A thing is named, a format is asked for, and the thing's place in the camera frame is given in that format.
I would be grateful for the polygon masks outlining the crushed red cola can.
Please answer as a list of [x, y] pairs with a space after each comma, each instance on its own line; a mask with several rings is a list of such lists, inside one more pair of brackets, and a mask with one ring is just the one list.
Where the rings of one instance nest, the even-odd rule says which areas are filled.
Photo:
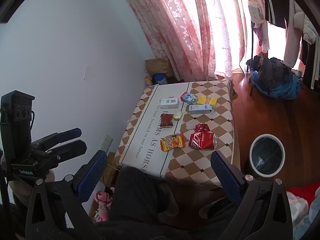
[[195, 132], [190, 135], [189, 146], [197, 150], [214, 150], [217, 146], [217, 135], [212, 132]]

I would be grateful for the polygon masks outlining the red wrapper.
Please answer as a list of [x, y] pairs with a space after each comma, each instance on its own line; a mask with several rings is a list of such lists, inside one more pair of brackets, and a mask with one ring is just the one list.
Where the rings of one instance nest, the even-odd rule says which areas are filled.
[[195, 125], [194, 132], [210, 132], [210, 128], [207, 124], [199, 123]]

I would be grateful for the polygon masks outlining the orange snack wrapper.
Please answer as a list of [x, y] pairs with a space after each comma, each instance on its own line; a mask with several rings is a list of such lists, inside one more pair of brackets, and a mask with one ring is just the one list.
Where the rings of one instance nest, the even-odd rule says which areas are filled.
[[163, 152], [169, 152], [175, 148], [184, 148], [185, 141], [183, 133], [168, 135], [160, 139], [160, 148]]

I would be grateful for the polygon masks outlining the white tissue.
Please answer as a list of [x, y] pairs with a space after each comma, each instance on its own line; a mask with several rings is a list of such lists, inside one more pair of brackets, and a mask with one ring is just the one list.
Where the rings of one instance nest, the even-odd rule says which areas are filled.
[[186, 130], [191, 131], [191, 130], [195, 129], [195, 124], [188, 122], [185, 124], [185, 128], [186, 128]]

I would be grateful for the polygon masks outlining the white medicine box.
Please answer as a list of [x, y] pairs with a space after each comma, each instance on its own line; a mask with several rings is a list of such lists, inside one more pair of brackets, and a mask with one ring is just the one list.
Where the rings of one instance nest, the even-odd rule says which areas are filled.
[[161, 99], [159, 102], [161, 109], [178, 109], [180, 104], [178, 98]]

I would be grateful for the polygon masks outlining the white grey long box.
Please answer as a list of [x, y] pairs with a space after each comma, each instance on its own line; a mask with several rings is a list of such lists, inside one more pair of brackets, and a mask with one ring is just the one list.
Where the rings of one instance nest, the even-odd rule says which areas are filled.
[[212, 105], [189, 105], [189, 113], [191, 115], [210, 114], [214, 111]]

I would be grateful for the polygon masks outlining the yellow box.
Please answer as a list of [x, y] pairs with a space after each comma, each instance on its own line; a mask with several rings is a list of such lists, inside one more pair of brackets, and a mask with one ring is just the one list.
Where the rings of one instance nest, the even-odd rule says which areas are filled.
[[210, 98], [207, 96], [199, 96], [197, 100], [198, 105], [211, 105], [215, 107], [216, 103], [217, 103], [217, 98]]

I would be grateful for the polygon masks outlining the blue white milk carton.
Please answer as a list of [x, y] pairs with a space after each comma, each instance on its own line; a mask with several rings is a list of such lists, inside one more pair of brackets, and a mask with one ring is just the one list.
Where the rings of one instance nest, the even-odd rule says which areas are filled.
[[192, 94], [192, 93], [184, 92], [180, 96], [180, 100], [182, 102], [189, 104], [189, 105], [196, 105], [197, 101], [198, 101], [198, 96], [196, 96], [195, 94]]

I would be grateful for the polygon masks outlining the light blue quilt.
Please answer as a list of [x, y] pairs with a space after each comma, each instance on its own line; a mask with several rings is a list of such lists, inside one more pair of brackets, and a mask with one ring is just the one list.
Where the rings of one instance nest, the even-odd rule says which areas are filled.
[[309, 213], [293, 228], [293, 239], [319, 239], [320, 188], [315, 192]]

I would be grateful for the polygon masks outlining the black fuzzy trouser leg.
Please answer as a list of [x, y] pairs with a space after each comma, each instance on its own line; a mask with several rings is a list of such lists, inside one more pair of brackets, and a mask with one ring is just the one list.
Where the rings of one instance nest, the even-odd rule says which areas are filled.
[[238, 209], [222, 198], [207, 209], [207, 218], [185, 218], [178, 226], [160, 215], [174, 207], [158, 180], [134, 167], [118, 175], [109, 220], [95, 226], [105, 239], [218, 239]]

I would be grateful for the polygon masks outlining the checkered tablecloth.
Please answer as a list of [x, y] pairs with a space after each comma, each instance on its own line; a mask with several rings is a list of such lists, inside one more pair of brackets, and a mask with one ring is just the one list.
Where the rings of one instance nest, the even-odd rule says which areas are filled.
[[[215, 188], [220, 182], [210, 164], [210, 150], [197, 150], [186, 145], [163, 152], [160, 139], [168, 135], [183, 133], [188, 142], [194, 130], [188, 131], [185, 124], [207, 124], [217, 135], [217, 150], [233, 165], [240, 166], [240, 153], [236, 128], [233, 120], [232, 84], [229, 80], [198, 81], [155, 85], [142, 93], [129, 120], [115, 161], [120, 167], [135, 167], [151, 176], [180, 181], [187, 184]], [[161, 99], [179, 98], [184, 92], [197, 96], [217, 98], [214, 111], [210, 114], [191, 115], [189, 106], [180, 101], [180, 120], [173, 121], [173, 127], [160, 128], [163, 113], [175, 114], [176, 109], [161, 109]]]

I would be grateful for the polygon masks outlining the blue lid jar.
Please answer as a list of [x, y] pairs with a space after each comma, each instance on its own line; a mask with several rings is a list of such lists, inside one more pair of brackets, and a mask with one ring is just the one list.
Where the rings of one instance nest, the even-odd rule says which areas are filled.
[[159, 85], [166, 85], [168, 84], [166, 75], [163, 73], [157, 73], [154, 75], [154, 80], [156, 81], [157, 84]]

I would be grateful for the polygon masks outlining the brown paper bag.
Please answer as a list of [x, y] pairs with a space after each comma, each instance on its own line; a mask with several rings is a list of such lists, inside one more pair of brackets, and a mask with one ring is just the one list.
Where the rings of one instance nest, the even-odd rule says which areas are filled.
[[146, 70], [151, 76], [164, 74], [166, 77], [174, 77], [170, 60], [167, 57], [145, 60]]

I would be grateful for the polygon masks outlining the blue clothes pile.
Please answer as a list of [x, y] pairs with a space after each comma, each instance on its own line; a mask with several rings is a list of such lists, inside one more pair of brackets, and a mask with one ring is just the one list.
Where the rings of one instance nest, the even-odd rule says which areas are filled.
[[247, 60], [252, 71], [253, 85], [261, 94], [275, 99], [294, 100], [299, 96], [302, 85], [302, 72], [284, 64], [283, 61], [268, 58], [260, 53]]

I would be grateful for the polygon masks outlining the pink floral curtain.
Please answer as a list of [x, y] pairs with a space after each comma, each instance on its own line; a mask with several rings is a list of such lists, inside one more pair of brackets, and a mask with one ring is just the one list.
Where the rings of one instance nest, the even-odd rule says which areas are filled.
[[247, 0], [126, 0], [155, 57], [183, 81], [231, 78], [247, 50]]

